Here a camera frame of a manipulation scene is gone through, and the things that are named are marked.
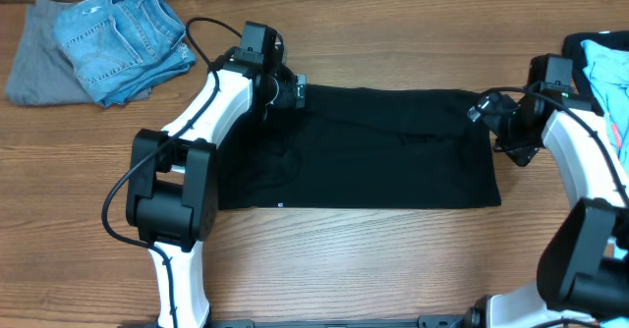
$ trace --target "wood grain surface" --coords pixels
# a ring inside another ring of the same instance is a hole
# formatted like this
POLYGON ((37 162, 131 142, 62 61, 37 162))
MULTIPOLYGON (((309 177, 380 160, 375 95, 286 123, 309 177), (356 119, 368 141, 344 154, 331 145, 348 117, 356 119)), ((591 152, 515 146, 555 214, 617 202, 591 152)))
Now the wood grain surface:
MULTIPOLYGON (((565 35, 629 27, 629 0, 174 1, 209 16, 280 30, 309 81, 387 89, 522 85, 532 57, 565 35)), ((0 85, 26 7, 0 6, 0 85)), ((238 41, 199 23, 216 56, 238 41)), ((0 327, 113 327, 158 313, 149 255, 103 231, 100 207, 127 170, 140 128, 177 117, 205 82, 199 63, 149 101, 21 108, 0 99, 0 327)), ((411 318, 463 312, 535 278, 568 211, 543 151, 527 168, 494 155, 503 205, 470 210, 249 209, 220 212, 204 247, 217 319, 411 318)), ((114 228, 124 220, 114 201, 114 228)))

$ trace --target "black cloth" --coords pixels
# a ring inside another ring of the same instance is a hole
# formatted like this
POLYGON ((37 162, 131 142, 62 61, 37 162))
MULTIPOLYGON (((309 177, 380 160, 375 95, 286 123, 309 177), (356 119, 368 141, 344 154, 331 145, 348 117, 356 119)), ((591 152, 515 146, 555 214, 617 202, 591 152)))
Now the black cloth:
POLYGON ((579 93, 594 97, 590 81, 583 74, 583 69, 588 66, 586 52, 581 47, 581 42, 589 39, 610 49, 629 51, 629 31, 618 31, 611 33, 582 32, 574 33, 563 41, 563 56, 573 60, 572 78, 577 85, 579 93))
POLYGON ((500 205, 488 129, 467 118, 477 99, 309 85, 305 109, 232 128, 218 152, 219 208, 500 205))

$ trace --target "folded gray shirt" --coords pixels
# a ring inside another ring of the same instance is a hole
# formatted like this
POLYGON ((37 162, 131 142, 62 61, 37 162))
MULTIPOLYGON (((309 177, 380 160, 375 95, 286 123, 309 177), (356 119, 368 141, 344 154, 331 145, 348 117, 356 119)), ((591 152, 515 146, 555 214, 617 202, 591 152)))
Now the folded gray shirt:
MULTIPOLYGON (((9 100, 18 105, 46 106, 94 103, 75 77, 72 63, 52 38, 57 14, 74 5, 36 0, 27 6, 27 19, 6 86, 9 100)), ((147 88, 131 100, 150 97, 147 88)))

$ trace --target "black cable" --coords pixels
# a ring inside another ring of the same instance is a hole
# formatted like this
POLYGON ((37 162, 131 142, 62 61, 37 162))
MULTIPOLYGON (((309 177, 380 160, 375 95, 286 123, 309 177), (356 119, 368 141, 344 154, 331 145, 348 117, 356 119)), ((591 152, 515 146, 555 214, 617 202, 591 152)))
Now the black cable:
POLYGON ((277 67, 277 71, 273 72, 272 75, 282 81, 290 81, 291 83, 295 83, 296 82, 295 74, 283 62, 284 52, 286 50, 286 46, 284 45, 284 37, 282 37, 280 32, 276 32, 276 33, 277 33, 277 39, 279 40, 279 44, 281 47, 281 51, 280 51, 280 61, 277 67))
POLYGON ((493 93, 500 93, 500 92, 519 92, 519 93, 526 93, 526 91, 524 90, 524 88, 519 88, 519 87, 493 87, 490 88, 484 92, 482 92, 480 94, 479 97, 479 102, 474 104, 474 108, 482 115, 482 116, 504 116, 504 115, 508 115, 508 114, 512 114, 513 112, 517 112, 518 109, 520 109, 520 102, 517 103, 517 107, 508 109, 508 110, 502 110, 502 111, 486 111, 484 110, 481 106, 479 106, 480 101, 483 99, 483 97, 487 97, 493 93))
POLYGON ((207 68, 210 69, 212 66, 212 62, 209 60, 209 58, 207 58, 207 56, 205 55, 205 53, 203 53, 203 51, 199 48, 199 45, 197 44, 197 42, 195 41, 195 39, 190 35, 190 25, 194 22, 198 22, 198 21, 205 21, 205 22, 209 22, 209 23, 214 23, 217 25, 221 25, 227 29, 229 29, 230 31, 232 31, 234 34, 236 34, 239 38, 242 38, 243 36, 236 31, 234 28, 230 27, 229 25, 219 22, 218 20, 215 19, 211 19, 211 18, 202 18, 202 17, 195 17, 195 18, 191 18, 188 20, 188 22, 186 23, 186 35, 188 36, 188 39, 190 40, 190 44, 193 45, 193 47, 195 47, 195 50, 197 50, 197 52, 199 53, 199 55, 203 58, 203 60, 205 61, 205 63, 207 64, 207 68))
POLYGON ((584 321, 580 321, 578 319, 572 319, 572 318, 562 318, 562 319, 557 319, 553 321, 548 321, 546 323, 538 324, 531 328, 550 328, 557 325, 567 325, 567 324, 579 325, 586 328, 600 328, 598 324, 584 322, 584 321))
MULTIPOLYGON (((192 45, 195 47, 197 52, 199 52, 199 54, 201 55, 201 57, 203 58, 203 60, 207 64, 208 68, 210 69, 210 67, 212 66, 212 62, 201 51, 201 49, 199 48, 199 46, 197 45, 197 43, 195 42, 193 37, 190 35, 190 24, 195 22, 195 21, 207 21, 207 22, 219 24, 219 25, 221 25, 223 27, 226 27, 227 29, 231 30, 236 35, 238 35, 239 37, 241 35, 236 30, 234 30, 233 28, 231 28, 231 27, 227 26, 226 24, 221 23, 221 22, 219 22, 218 20, 215 20, 215 19, 192 18, 192 19, 190 19, 186 23, 186 36, 188 37, 188 39, 190 40, 192 45)), ((109 234, 114 239, 116 239, 116 240, 118 240, 120 242, 123 242, 125 244, 129 244, 129 245, 132 245, 132 246, 138 246, 138 247, 142 247, 142 248, 147 248, 147 249, 153 250, 154 252, 159 254, 159 256, 161 256, 162 259, 164 260, 163 261, 163 265, 166 267, 166 273, 167 273, 167 276, 168 276, 168 299, 169 299, 169 304, 170 304, 170 314, 171 314, 171 316, 173 318, 173 328, 178 328, 178 320, 177 320, 177 307, 175 306, 175 289, 174 289, 174 280, 173 280, 172 267, 170 265, 170 258, 168 258, 166 253, 161 248, 159 248, 159 247, 157 247, 155 245, 150 245, 148 243, 144 243, 144 242, 141 242, 141 241, 133 240, 133 239, 124 237, 124 236, 116 233, 111 228, 111 226, 109 225, 109 219, 108 219, 107 215, 108 215, 108 212, 109 212, 109 206, 111 205, 111 201, 113 200, 114 196, 120 190, 120 188, 122 186, 124 186, 124 184, 127 181, 129 181, 131 176, 135 172, 137 172, 146 162, 148 162, 153 157, 155 157, 156 155, 158 155, 159 153, 164 151, 166 148, 172 146, 173 142, 176 139, 178 139, 180 136, 182 136, 185 132, 187 132, 195 124, 195 122, 199 119, 199 117, 205 112, 205 110, 207 110, 207 108, 212 103, 212 101, 214 100, 214 98, 216 97, 216 94, 218 93, 218 91, 220 89, 220 80, 218 79, 218 74, 216 74, 215 70, 211 70, 211 71, 212 71, 212 74, 214 76, 214 81, 215 81, 215 83, 214 83, 214 90, 212 91, 211 96, 209 96, 207 101, 205 101, 203 106, 199 109, 199 111, 190 120, 188 120, 186 125, 179 132, 175 133, 173 136, 168 138, 168 140, 166 140, 164 143, 159 145, 159 147, 157 147, 155 150, 153 150, 150 154, 145 156, 131 170, 127 171, 127 173, 125 173, 125 175, 123 177, 121 177, 120 180, 118 180, 118 182, 116 183, 116 185, 114 185, 114 187, 111 189, 111 191, 109 192, 109 194, 105 198, 105 201, 104 201, 104 203, 102 205, 101 220, 102 220, 102 225, 105 228, 105 231, 107 232, 107 234, 109 234)))

